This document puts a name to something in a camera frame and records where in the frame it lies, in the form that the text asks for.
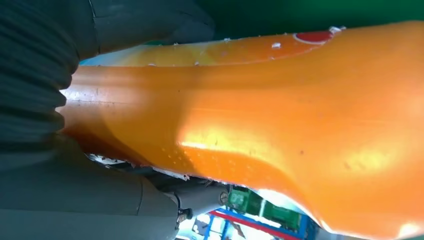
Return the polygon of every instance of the green background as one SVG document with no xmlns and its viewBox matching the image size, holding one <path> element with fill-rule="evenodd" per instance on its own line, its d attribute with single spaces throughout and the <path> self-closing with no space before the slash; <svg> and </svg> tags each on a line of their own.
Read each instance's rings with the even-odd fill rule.
<svg viewBox="0 0 424 240">
<path fill-rule="evenodd" d="M 424 20 L 424 0 L 197 0 L 215 39 Z"/>
</svg>

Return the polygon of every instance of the white spot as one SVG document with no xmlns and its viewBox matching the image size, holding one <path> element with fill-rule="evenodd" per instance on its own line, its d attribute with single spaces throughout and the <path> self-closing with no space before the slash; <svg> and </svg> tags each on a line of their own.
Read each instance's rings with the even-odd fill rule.
<svg viewBox="0 0 424 240">
<path fill-rule="evenodd" d="M 273 49 L 280 49 L 280 48 L 281 48 L 281 43 L 279 43 L 279 42 L 274 42 L 274 43 L 272 44 L 272 48 L 273 48 Z"/>
<path fill-rule="evenodd" d="M 160 168 L 156 168 L 156 167 L 153 167 L 153 170 L 155 170 L 156 172 L 177 178 L 177 179 L 182 179 L 184 181 L 187 181 L 187 180 L 190 179 L 190 177 L 188 175 L 185 175 L 185 174 L 180 174 L 180 173 L 176 173 L 176 172 L 172 172 L 172 171 L 168 171 L 168 170 L 164 170 L 164 169 L 160 169 Z"/>
<path fill-rule="evenodd" d="M 343 31 L 343 30 L 345 30 L 345 29 L 346 29 L 346 27 L 345 27 L 345 26 L 341 26 L 341 27 L 332 26 L 332 27 L 330 27 L 329 31 L 330 31 L 332 34 L 336 34 L 336 33 L 340 33 L 341 31 Z"/>
</svg>

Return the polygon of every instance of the orange fiberglass surface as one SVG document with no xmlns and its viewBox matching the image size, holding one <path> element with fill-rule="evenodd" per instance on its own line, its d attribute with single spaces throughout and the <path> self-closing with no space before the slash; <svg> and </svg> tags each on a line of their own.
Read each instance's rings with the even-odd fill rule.
<svg viewBox="0 0 424 240">
<path fill-rule="evenodd" d="M 83 65 L 59 111 L 88 153 L 274 190 L 337 233 L 424 233 L 423 22 L 139 46 Z"/>
</svg>

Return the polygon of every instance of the white paint chip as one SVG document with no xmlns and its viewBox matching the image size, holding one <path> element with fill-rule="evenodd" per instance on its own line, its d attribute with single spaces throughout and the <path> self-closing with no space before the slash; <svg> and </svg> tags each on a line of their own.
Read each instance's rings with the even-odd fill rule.
<svg viewBox="0 0 424 240">
<path fill-rule="evenodd" d="M 280 48 L 281 48 L 281 43 L 279 43 L 279 42 L 274 42 L 274 43 L 272 44 L 272 48 L 273 48 L 273 49 L 280 49 Z"/>
<path fill-rule="evenodd" d="M 345 26 L 341 26 L 341 27 L 337 27 L 337 26 L 332 26 L 330 27 L 329 31 L 332 34 L 336 34 L 336 33 L 340 33 L 341 31 L 346 30 Z"/>
</svg>

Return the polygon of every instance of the blue metal frame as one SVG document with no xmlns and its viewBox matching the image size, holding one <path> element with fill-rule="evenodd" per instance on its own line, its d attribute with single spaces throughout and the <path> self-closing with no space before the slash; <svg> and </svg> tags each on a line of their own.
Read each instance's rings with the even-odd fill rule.
<svg viewBox="0 0 424 240">
<path fill-rule="evenodd" d="M 265 228 L 268 228 L 268 229 L 271 229 L 271 230 L 274 230 L 274 231 L 277 231 L 277 232 L 280 232 L 280 233 L 283 233 L 283 234 L 286 234 L 286 235 L 290 235 L 290 236 L 297 238 L 297 239 L 300 239 L 300 240 L 314 240 L 315 239 L 316 224 L 308 216 L 306 216 L 304 214 L 300 215 L 300 223 L 299 223 L 298 232 L 293 232 L 293 231 L 290 231 L 290 230 L 287 230 L 287 229 L 284 229 L 284 228 L 279 228 L 279 227 L 268 225 L 268 224 L 260 222 L 260 221 L 256 221 L 254 219 L 251 219 L 250 217 L 247 217 L 247 216 L 244 216 L 242 214 L 233 212 L 229 209 L 219 208 L 216 211 L 223 213 L 223 214 L 226 214 L 226 215 L 229 215 L 229 216 L 232 216 L 232 217 L 235 217 L 235 218 L 238 218 L 238 219 L 241 219 L 241 220 L 244 220 L 244 221 L 247 221 L 247 222 L 250 222 L 250 223 L 253 223 L 253 224 L 256 224 L 256 225 L 259 225 L 259 226 L 262 226 L 262 227 L 265 227 Z M 222 239 L 225 239 L 224 233 L 226 233 L 226 231 L 227 231 L 226 228 L 228 228 L 228 222 L 225 223 L 224 232 L 222 234 Z"/>
<path fill-rule="evenodd" d="M 203 240 L 208 240 L 209 233 L 211 232 L 211 228 L 212 228 L 212 222 L 214 221 L 214 218 L 215 218 L 214 215 L 210 215 L 210 214 L 209 214 L 209 217 L 210 217 L 210 222 L 209 222 L 209 225 L 207 226 L 206 231 L 204 233 Z"/>
<path fill-rule="evenodd" d="M 229 228 L 230 228 L 230 221 L 226 219 L 224 224 L 224 229 L 222 230 L 221 240 L 225 240 L 225 237 L 227 236 L 227 232 Z"/>
</svg>

